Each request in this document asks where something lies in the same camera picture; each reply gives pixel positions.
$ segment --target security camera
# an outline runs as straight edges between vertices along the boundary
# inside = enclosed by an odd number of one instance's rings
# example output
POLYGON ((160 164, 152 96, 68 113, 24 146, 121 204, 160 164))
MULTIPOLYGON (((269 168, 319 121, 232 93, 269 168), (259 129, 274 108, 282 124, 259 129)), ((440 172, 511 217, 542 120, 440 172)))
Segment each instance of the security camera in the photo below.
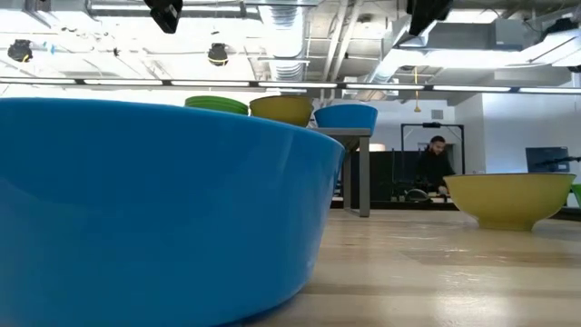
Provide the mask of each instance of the security camera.
POLYGON ((8 56, 19 63, 28 63, 33 58, 33 51, 30 48, 29 40, 15 40, 8 47, 8 56))
POLYGON ((221 67, 228 64, 228 54, 226 54, 226 45, 217 43, 212 44, 208 50, 208 61, 210 64, 221 67))
POLYGON ((145 0, 151 9, 149 15, 166 34, 174 34, 178 29, 182 14, 183 0, 145 0))

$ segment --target black shirt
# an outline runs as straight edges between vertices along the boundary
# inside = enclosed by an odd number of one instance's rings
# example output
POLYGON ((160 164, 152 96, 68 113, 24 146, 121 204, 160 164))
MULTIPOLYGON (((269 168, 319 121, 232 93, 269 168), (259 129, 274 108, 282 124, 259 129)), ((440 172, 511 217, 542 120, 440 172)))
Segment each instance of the black shirt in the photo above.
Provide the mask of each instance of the black shirt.
POLYGON ((454 170, 448 161, 446 153, 434 154, 426 149, 418 159, 416 176, 419 180, 428 181, 434 186, 446 186, 444 176, 453 175, 454 170))

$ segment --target ceiling light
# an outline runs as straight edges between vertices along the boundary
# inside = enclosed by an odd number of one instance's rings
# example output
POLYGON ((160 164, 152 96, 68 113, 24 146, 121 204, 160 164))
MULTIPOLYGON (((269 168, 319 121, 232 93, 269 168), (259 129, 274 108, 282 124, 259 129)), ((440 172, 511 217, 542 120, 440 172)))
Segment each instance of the ceiling light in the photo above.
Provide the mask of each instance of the ceiling light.
POLYGON ((89 85, 163 85, 160 80, 132 80, 132 79, 103 79, 103 80, 84 80, 89 85))
POLYGON ((74 79, 67 78, 18 78, 2 77, 0 83, 11 84, 76 84, 74 79))
POLYGON ((411 85, 411 84, 347 84, 347 88, 359 89, 359 90, 394 90, 394 91, 405 91, 405 90, 423 90, 424 85, 411 85))
POLYGON ((530 94, 581 94, 581 88, 569 87, 521 87, 518 91, 530 94))
POLYGON ((303 82, 259 82, 261 87, 289 87, 289 88, 336 88, 337 83, 303 83, 303 82))
POLYGON ((208 87, 245 87, 249 86, 248 82, 234 81, 172 81, 174 86, 208 86, 208 87))
POLYGON ((434 85, 434 91, 460 91, 460 92, 508 92, 507 86, 455 86, 455 85, 434 85))

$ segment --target ceiling pipe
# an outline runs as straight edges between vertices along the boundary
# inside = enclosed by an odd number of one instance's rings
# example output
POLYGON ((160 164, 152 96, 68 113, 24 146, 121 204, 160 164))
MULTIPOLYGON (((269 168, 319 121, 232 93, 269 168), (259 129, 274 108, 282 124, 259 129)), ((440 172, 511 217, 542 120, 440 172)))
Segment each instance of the ceiling pipe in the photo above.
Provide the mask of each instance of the ceiling pipe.
MULTIPOLYGON (((351 19, 349 21, 349 25, 347 26, 347 30, 345 31, 345 35, 343 36, 343 40, 341 41, 341 47, 339 49, 339 54, 337 54, 337 61, 333 66, 333 74, 330 76, 330 80, 334 82, 337 80, 337 76, 339 76, 339 70, 341 69, 341 65, 343 64, 343 59, 345 58, 345 54, 347 53, 347 49, 349 48, 349 44, 351 42, 351 37, 353 37, 353 31, 355 30, 355 24, 357 23, 357 18, 359 18, 359 11, 363 6, 365 0, 355 0, 355 4, 353 5, 353 9, 351 10, 351 19)), ((335 90, 330 91, 329 101, 325 101, 325 105, 330 104, 330 102, 335 98, 335 90)))
POLYGON ((333 36, 330 39, 329 51, 327 52, 327 60, 325 61, 321 81, 326 81, 327 77, 329 77, 330 66, 333 63, 335 51, 337 51, 337 45, 339 44, 339 38, 341 36, 341 31, 343 30, 343 24, 345 22, 345 14, 347 13, 348 4, 349 4, 348 0, 341 0, 340 2, 339 12, 337 13, 337 21, 335 24, 335 30, 333 31, 333 36))
MULTIPOLYGON (((275 59, 302 57, 305 45, 305 9, 302 7, 269 5, 259 7, 262 22, 270 30, 269 55, 275 59)), ((305 64, 296 61, 270 62, 271 78, 275 81, 300 81, 305 64)))

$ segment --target metal beam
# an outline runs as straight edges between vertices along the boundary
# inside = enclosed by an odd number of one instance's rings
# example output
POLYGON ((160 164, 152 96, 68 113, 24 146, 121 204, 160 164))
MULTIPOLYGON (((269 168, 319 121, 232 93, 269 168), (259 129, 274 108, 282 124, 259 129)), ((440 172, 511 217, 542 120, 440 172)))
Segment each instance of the metal beam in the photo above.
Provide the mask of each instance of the metal beam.
POLYGON ((343 30, 343 24, 345 22, 345 14, 347 13, 348 0, 341 0, 339 7, 339 12, 337 13, 337 20, 335 24, 335 30, 333 31, 333 36, 330 39, 329 51, 327 52, 327 59, 325 61, 325 66, 323 68, 323 75, 321 81, 326 81, 329 76, 330 66, 333 62, 333 57, 335 56, 335 51, 337 51, 337 45, 339 44, 339 38, 341 36, 341 31, 343 30))
POLYGON ((353 5, 353 9, 351 10, 351 19, 349 21, 349 25, 347 26, 345 36, 343 36, 343 40, 341 41, 341 47, 339 49, 338 58, 337 61, 335 62, 335 66, 333 67, 333 74, 331 75, 330 78, 332 82, 335 81, 337 79, 337 76, 339 75, 339 70, 341 69, 341 64, 343 64, 343 58, 345 58, 345 54, 347 53, 347 49, 349 48, 349 43, 351 37, 353 36, 355 24, 357 23, 359 11, 361 10, 363 3, 364 0, 355 0, 355 5, 353 5))

